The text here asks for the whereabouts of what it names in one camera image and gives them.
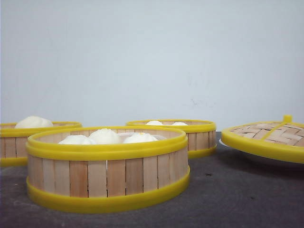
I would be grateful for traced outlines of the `white bun left basket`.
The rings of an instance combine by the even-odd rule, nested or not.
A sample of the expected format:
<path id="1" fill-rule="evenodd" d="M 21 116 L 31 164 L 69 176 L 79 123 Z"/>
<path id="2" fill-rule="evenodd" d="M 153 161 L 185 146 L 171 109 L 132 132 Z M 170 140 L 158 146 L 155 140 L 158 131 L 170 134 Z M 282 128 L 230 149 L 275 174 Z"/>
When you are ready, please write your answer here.
<path id="1" fill-rule="evenodd" d="M 28 116 L 25 119 L 19 121 L 15 128 L 44 128 L 53 127 L 53 123 L 45 118 L 39 116 Z"/>

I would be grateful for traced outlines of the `bamboo steamer basket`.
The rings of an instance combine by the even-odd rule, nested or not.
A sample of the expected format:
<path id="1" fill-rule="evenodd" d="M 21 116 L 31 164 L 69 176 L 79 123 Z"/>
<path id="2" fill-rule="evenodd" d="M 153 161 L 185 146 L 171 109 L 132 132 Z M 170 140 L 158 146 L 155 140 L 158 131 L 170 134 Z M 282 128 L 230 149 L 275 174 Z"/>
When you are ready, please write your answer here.
<path id="1" fill-rule="evenodd" d="M 216 124 L 207 120 L 193 119 L 154 119 L 163 123 L 163 127 L 176 128 L 184 131 L 188 138 L 188 158 L 201 158 L 209 156 L 215 152 L 216 142 Z M 127 126 L 146 125 L 151 120 L 136 120 L 126 123 Z M 172 126 L 174 122 L 185 122 L 187 126 Z"/>
<path id="2" fill-rule="evenodd" d="M 53 122 L 51 127 L 16 128 L 16 123 L 0 125 L 0 166 L 26 166 L 26 142 L 31 135 L 52 130 L 79 128 L 80 122 Z"/>
<path id="3" fill-rule="evenodd" d="M 114 126 L 121 136 L 149 133 L 155 142 L 62 145 L 96 127 L 37 133 L 28 138 L 27 191 L 38 205 L 74 213 L 140 209 L 170 200 L 189 185 L 188 138 L 165 127 Z"/>

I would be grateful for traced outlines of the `white bun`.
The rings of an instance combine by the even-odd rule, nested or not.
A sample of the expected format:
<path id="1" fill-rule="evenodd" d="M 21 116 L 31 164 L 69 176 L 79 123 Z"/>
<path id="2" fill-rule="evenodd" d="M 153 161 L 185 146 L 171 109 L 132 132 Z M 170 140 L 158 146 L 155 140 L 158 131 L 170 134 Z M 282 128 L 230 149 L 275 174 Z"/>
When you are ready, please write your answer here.
<path id="1" fill-rule="evenodd" d="M 163 125 L 163 123 L 158 120 L 151 120 L 151 121 L 147 122 L 146 125 L 160 126 L 160 125 Z"/>
<path id="2" fill-rule="evenodd" d="M 95 145 L 96 142 L 85 135 L 69 135 L 58 144 L 65 145 Z"/>
<path id="3" fill-rule="evenodd" d="M 171 125 L 172 126 L 187 126 L 188 124 L 185 122 L 174 122 Z"/>
<path id="4" fill-rule="evenodd" d="M 99 129 L 89 136 L 90 139 L 95 141 L 96 144 L 118 144 L 120 137 L 111 129 Z"/>
<path id="5" fill-rule="evenodd" d="M 158 139 L 149 133 L 134 133 L 131 136 L 125 138 L 123 143 L 146 143 L 154 141 L 158 141 Z"/>

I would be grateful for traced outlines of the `bamboo steamer lid yellow rim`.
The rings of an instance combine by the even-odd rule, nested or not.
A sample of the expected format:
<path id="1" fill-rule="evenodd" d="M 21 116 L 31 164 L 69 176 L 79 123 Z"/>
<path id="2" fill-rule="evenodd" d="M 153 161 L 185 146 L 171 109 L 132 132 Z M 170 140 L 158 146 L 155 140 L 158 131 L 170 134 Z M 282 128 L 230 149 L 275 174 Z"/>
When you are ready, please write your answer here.
<path id="1" fill-rule="evenodd" d="M 236 150 L 267 159 L 304 163 L 304 125 L 284 115 L 281 121 L 254 122 L 226 128 L 221 141 Z"/>

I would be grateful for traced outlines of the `white bun front middle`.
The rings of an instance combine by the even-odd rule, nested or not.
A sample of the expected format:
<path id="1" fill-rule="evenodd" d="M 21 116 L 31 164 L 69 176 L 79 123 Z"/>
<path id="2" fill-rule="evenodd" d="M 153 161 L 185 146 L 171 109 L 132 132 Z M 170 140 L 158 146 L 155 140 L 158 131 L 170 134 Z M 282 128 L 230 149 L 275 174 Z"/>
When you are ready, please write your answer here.
<path id="1" fill-rule="evenodd" d="M 95 141 L 96 144 L 118 144 L 120 137 L 111 129 L 99 129 L 89 136 L 90 139 Z"/>

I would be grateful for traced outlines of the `white bun front left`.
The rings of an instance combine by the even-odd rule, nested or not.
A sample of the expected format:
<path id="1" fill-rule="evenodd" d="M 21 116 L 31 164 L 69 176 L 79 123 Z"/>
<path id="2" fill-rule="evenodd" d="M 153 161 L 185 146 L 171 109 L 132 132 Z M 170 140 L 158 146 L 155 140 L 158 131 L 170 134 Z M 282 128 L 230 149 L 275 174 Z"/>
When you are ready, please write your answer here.
<path id="1" fill-rule="evenodd" d="M 58 144 L 65 145 L 95 145 L 96 142 L 85 135 L 69 135 Z"/>

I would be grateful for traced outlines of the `white plate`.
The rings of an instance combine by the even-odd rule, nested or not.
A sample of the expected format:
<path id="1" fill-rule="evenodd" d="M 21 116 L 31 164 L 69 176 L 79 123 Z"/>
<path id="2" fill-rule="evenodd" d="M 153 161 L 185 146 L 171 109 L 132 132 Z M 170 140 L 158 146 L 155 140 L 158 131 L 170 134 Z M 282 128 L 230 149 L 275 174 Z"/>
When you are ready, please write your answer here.
<path id="1" fill-rule="evenodd" d="M 230 149 L 231 151 L 236 152 L 238 155 L 242 156 L 243 158 L 246 158 L 247 160 L 260 165 L 260 166 L 271 166 L 273 168 L 277 169 L 285 169 L 285 170 L 298 170 L 298 171 L 304 171 L 304 165 L 300 163 L 294 163 L 294 162 L 287 162 L 287 161 L 280 161 L 270 158 L 265 158 L 261 156 L 257 156 L 254 154 L 246 153 L 243 151 L 239 151 L 235 148 L 229 147 L 225 145 L 221 139 L 218 141 L 221 145 L 225 146 L 227 149 Z"/>

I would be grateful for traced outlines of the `white bun front right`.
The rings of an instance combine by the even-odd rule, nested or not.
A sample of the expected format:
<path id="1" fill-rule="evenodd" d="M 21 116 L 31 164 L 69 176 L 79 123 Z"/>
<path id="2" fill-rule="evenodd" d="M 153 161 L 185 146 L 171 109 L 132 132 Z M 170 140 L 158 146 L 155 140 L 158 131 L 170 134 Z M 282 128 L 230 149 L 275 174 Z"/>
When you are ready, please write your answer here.
<path id="1" fill-rule="evenodd" d="M 149 133 L 134 133 L 131 136 L 125 138 L 123 143 L 146 143 L 154 141 L 158 141 L 158 139 Z"/>

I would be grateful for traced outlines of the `white bun rear left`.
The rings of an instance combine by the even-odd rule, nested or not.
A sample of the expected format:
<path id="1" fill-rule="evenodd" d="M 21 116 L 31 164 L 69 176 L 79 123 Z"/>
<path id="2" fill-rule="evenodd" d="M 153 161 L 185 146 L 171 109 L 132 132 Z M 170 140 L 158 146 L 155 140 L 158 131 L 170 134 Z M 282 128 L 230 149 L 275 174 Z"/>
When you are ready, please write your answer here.
<path id="1" fill-rule="evenodd" d="M 151 120 L 151 121 L 147 122 L 146 125 L 160 126 L 160 125 L 163 125 L 163 123 L 158 120 Z"/>

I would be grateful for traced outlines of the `white bun rear right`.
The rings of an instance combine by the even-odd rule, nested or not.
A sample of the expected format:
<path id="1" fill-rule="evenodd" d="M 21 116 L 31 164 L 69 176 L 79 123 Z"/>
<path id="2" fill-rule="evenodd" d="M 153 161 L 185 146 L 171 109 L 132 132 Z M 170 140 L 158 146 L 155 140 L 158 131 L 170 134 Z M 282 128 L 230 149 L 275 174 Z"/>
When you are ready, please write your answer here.
<path id="1" fill-rule="evenodd" d="M 187 126 L 188 124 L 185 122 L 174 122 L 171 125 L 172 126 Z"/>

